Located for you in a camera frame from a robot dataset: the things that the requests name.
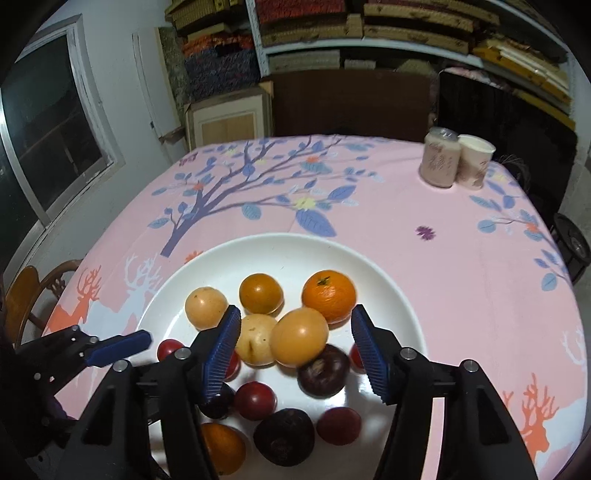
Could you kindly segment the red cherry tomato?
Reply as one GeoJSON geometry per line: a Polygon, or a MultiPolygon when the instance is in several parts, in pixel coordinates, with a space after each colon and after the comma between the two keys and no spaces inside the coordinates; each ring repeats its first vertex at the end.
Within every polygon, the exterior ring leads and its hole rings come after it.
{"type": "Polygon", "coordinates": [[[352,444],[359,438],[361,430],[360,414],[349,407],[329,409],[317,422],[318,436],[335,446],[352,444]]]}
{"type": "Polygon", "coordinates": [[[235,379],[236,375],[238,375],[241,365],[242,360],[240,360],[238,353],[233,352],[228,363],[228,368],[225,372],[224,380],[231,381],[232,379],[235,379]]]}
{"type": "Polygon", "coordinates": [[[166,339],[159,343],[156,351],[156,357],[159,362],[162,362],[168,355],[183,348],[184,345],[175,339],[166,339]]]}
{"type": "Polygon", "coordinates": [[[235,393],[235,410],[250,421],[260,421],[276,409],[276,394],[269,385],[252,381],[243,384],[235,393]]]}
{"type": "Polygon", "coordinates": [[[352,366],[357,372],[363,373],[365,371],[358,345],[353,344],[351,350],[349,350],[349,360],[351,360],[352,366]]]}

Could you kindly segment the dark purple plum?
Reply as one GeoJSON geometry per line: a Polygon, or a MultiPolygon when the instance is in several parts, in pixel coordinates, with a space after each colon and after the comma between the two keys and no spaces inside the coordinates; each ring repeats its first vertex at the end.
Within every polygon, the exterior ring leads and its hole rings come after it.
{"type": "Polygon", "coordinates": [[[211,400],[198,405],[199,411],[206,417],[214,420],[228,418],[235,406],[235,390],[226,383],[221,385],[221,389],[211,400]]]}

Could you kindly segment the large orange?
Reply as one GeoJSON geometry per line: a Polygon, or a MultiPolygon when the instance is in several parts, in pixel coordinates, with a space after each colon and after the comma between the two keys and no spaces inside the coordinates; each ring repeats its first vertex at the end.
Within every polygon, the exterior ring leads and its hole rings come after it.
{"type": "Polygon", "coordinates": [[[231,475],[242,467],[246,446],[242,436],[228,426],[217,423],[201,425],[201,432],[218,475],[231,475]]]}

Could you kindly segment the yellow round pear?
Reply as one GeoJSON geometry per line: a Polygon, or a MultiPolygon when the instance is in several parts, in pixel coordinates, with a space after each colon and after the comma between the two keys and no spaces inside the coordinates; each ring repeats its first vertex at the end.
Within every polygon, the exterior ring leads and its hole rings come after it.
{"type": "Polygon", "coordinates": [[[184,309],[188,321],[195,329],[211,329],[221,321],[228,309],[228,300],[215,288],[199,287],[187,296],[184,309]]]}

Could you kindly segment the dark water chestnut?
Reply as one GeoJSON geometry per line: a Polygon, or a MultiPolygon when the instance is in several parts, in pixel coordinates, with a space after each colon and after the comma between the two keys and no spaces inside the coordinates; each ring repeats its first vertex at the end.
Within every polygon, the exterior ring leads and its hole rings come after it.
{"type": "Polygon", "coordinates": [[[311,397],[329,398],[345,387],[349,368],[349,356],[328,344],[315,359],[297,369],[298,385],[311,397]]]}
{"type": "Polygon", "coordinates": [[[270,463],[294,467],[306,461],[315,449],[315,425],[301,409],[281,409],[256,426],[252,440],[270,463]]]}

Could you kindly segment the olive yellow plum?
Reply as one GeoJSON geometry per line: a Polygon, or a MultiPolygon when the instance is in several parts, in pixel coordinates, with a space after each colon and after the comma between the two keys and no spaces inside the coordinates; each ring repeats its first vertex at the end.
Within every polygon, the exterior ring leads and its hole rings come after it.
{"type": "Polygon", "coordinates": [[[283,306],[283,289],[272,276],[254,273],[242,281],[238,296],[246,312],[271,315],[283,306]]]}

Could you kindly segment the pale orange round fruit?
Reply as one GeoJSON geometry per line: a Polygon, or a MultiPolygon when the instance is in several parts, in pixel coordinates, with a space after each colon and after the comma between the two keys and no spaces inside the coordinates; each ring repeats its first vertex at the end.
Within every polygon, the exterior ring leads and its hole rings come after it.
{"type": "Polygon", "coordinates": [[[291,310],[276,323],[270,334],[273,358],[287,368],[298,368],[324,350],[329,338],[329,325],[315,309],[291,310]]]}

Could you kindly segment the small mandarin orange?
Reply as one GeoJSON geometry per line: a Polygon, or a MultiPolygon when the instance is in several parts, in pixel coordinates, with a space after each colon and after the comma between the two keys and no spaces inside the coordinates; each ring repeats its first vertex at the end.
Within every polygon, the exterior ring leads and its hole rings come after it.
{"type": "Polygon", "coordinates": [[[301,304],[320,312],[330,325],[345,322],[356,306],[355,284],[335,270],[315,272],[304,283],[301,304]]]}

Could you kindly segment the pale yellow round fruit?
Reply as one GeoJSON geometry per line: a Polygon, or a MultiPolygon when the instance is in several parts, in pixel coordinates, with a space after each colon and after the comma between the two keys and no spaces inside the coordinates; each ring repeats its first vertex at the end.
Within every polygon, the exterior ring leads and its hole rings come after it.
{"type": "Polygon", "coordinates": [[[264,367],[273,364],[270,349],[270,334],[276,319],[269,315],[249,314],[242,318],[242,329],[235,352],[249,366],[264,367]]]}

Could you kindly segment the wooden chair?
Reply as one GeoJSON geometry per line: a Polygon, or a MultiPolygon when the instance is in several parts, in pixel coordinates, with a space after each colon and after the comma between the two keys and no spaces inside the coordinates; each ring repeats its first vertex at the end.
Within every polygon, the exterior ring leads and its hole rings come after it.
{"type": "Polygon", "coordinates": [[[68,260],[51,270],[42,280],[34,266],[25,267],[16,277],[5,297],[7,308],[5,319],[5,333],[14,347],[22,342],[25,327],[32,323],[43,331],[47,320],[41,320],[33,313],[33,307],[41,294],[47,290],[59,300],[66,288],[64,275],[75,272],[81,261],[68,260]]]}

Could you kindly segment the white oval plate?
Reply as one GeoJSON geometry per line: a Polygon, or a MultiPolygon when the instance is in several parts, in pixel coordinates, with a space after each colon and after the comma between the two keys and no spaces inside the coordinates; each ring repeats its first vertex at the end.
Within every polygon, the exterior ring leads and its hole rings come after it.
{"type": "Polygon", "coordinates": [[[177,270],[139,326],[190,345],[222,313],[242,320],[240,367],[200,434],[223,479],[371,479],[394,408],[353,367],[356,313],[426,351],[408,299],[377,265],[337,243],[274,233],[219,245],[177,270]]]}

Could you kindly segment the pink deer tablecloth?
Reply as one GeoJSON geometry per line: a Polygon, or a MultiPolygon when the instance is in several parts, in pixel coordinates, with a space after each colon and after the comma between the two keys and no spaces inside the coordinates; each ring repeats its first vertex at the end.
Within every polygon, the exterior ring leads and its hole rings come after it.
{"type": "Polygon", "coordinates": [[[480,362],[506,400],[538,475],[578,447],[587,405],[582,321],[541,217],[500,165],[482,189],[438,189],[419,143],[311,136],[214,144],[150,183],[69,281],[47,331],[128,333],[180,268],[238,297],[240,263],[297,306],[345,246],[384,270],[417,315],[429,356],[480,362]]]}

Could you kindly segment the left window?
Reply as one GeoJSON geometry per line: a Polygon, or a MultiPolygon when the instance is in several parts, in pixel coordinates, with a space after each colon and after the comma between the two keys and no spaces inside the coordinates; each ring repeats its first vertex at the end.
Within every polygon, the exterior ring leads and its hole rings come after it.
{"type": "Polygon", "coordinates": [[[116,160],[76,15],[35,34],[1,85],[1,269],[116,160]]]}

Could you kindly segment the black chair back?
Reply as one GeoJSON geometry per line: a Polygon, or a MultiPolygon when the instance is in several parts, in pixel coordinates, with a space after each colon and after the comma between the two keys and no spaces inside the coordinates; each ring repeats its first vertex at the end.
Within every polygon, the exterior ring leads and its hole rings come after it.
{"type": "Polygon", "coordinates": [[[525,100],[491,85],[443,71],[436,124],[496,147],[493,160],[517,180],[551,225],[567,190],[577,135],[525,100]]]}

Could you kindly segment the white metal shelf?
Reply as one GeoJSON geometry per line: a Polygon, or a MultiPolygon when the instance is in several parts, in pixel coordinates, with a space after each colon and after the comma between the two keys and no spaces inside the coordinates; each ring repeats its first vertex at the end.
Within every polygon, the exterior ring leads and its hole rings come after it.
{"type": "Polygon", "coordinates": [[[263,45],[262,33],[260,33],[259,17],[256,13],[256,2],[246,1],[246,11],[249,14],[250,28],[252,28],[252,37],[254,48],[256,48],[256,57],[259,61],[259,71],[263,76],[270,74],[269,57],[294,51],[314,50],[314,49],[337,49],[337,48],[381,48],[393,49],[397,51],[413,52],[423,55],[430,55],[443,58],[450,61],[459,62],[463,65],[469,65],[480,70],[487,71],[492,75],[503,78],[507,82],[513,82],[520,85],[524,90],[530,90],[541,97],[554,108],[563,113],[573,116],[572,106],[569,102],[562,101],[549,90],[544,88],[543,84],[537,85],[533,80],[518,75],[515,71],[506,68],[503,65],[483,59],[472,54],[462,54],[456,51],[440,48],[422,42],[413,42],[412,40],[389,39],[382,37],[342,37],[342,38],[321,38],[304,39],[304,41],[288,42],[270,46],[263,45]]]}

